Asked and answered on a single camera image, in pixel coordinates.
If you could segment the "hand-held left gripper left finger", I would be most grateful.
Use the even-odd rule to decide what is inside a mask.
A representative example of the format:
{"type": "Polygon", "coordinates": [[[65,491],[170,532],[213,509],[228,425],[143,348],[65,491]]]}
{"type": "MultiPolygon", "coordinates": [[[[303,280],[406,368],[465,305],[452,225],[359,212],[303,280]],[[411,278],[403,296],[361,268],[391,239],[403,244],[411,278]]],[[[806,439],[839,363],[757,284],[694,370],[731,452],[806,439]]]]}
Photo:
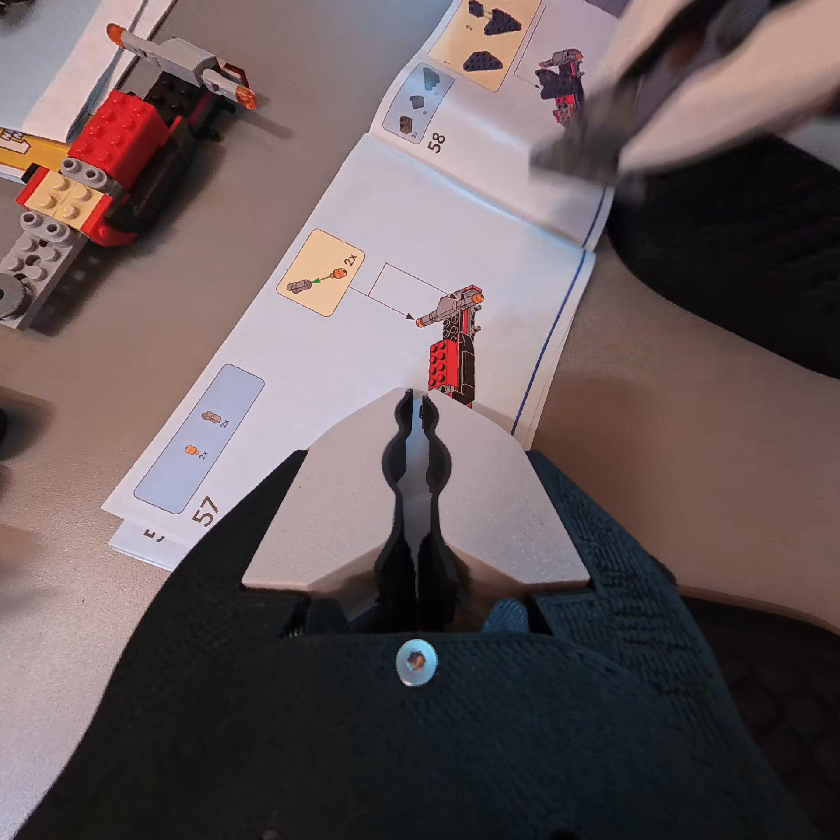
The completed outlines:
{"type": "Polygon", "coordinates": [[[415,570],[398,486],[413,405],[413,392],[396,388],[309,447],[245,572],[245,588],[333,599],[359,629],[413,628],[415,570]]]}

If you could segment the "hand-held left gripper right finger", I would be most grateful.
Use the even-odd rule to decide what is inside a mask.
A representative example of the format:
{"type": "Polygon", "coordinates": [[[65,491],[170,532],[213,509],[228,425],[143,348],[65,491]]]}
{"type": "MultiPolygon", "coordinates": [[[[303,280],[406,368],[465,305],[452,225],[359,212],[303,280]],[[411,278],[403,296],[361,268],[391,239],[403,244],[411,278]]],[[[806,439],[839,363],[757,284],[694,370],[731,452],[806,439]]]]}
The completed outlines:
{"type": "Polygon", "coordinates": [[[424,629],[478,627],[499,601],[580,590],[591,576],[526,451],[439,392],[423,398],[429,530],[417,561],[424,629]]]}

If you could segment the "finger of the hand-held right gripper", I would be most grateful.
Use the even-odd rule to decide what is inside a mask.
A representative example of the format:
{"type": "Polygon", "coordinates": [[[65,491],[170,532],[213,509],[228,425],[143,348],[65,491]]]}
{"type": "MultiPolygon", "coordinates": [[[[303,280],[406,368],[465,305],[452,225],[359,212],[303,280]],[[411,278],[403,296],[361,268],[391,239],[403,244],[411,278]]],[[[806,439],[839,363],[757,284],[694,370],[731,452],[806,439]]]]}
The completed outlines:
{"type": "Polygon", "coordinates": [[[838,95],[839,2],[789,2],[731,54],[693,73],[621,152],[618,171],[665,170],[784,132],[838,95]]]}
{"type": "Polygon", "coordinates": [[[620,153],[686,79],[697,40],[697,2],[628,2],[583,116],[570,130],[582,153],[620,153]]]}

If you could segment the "red and black lego model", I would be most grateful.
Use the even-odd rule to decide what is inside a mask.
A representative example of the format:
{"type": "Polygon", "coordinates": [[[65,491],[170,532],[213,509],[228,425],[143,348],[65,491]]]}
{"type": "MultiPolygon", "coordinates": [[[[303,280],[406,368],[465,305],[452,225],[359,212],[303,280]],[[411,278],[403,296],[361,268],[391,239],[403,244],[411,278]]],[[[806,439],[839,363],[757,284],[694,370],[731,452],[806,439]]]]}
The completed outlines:
{"type": "Polygon", "coordinates": [[[109,40],[152,64],[143,98],[112,90],[61,157],[28,155],[16,196],[20,234],[2,256],[1,321],[24,330],[89,245],[134,242],[161,215],[220,111],[255,110],[245,72],[181,38],[162,44],[108,23],[109,40]]]}

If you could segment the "open lego instruction booklet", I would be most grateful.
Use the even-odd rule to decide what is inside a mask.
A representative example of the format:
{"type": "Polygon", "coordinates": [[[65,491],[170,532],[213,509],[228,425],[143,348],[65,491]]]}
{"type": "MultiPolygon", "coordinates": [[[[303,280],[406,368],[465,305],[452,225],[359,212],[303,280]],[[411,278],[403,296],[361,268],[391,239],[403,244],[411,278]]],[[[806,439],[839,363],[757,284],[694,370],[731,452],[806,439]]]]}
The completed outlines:
{"type": "Polygon", "coordinates": [[[613,202],[529,172],[582,114],[611,2],[453,2],[277,268],[103,504],[171,571],[297,449],[398,386],[530,448],[613,202]]]}

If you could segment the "closed lego instruction booklet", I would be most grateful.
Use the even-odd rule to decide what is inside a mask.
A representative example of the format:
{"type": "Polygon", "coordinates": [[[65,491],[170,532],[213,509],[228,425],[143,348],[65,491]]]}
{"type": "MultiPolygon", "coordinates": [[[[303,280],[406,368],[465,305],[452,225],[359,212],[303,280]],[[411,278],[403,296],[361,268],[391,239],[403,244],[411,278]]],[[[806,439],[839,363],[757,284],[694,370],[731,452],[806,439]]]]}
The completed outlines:
{"type": "Polygon", "coordinates": [[[69,141],[137,60],[110,23],[150,39],[173,1],[2,2],[1,125],[69,141]]]}

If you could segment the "dark cloth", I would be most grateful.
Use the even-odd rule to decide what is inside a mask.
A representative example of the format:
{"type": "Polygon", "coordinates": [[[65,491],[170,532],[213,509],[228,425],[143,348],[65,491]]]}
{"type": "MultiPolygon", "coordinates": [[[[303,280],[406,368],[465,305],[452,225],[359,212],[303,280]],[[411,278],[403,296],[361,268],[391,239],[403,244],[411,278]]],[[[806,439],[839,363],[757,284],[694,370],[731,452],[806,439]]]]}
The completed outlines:
{"type": "Polygon", "coordinates": [[[839,172],[776,137],[647,178],[607,234],[648,288],[839,378],[839,172]]]}

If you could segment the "instruction booklet with yellow panel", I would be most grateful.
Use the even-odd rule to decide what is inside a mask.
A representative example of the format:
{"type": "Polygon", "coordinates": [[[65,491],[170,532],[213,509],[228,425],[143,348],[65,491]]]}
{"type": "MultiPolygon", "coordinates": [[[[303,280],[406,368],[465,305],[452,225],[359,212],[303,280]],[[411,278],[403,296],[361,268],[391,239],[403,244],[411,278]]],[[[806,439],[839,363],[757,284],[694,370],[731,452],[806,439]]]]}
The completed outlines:
{"type": "Polygon", "coordinates": [[[31,134],[1,128],[1,177],[18,184],[31,165],[58,170],[70,145],[31,134]]]}

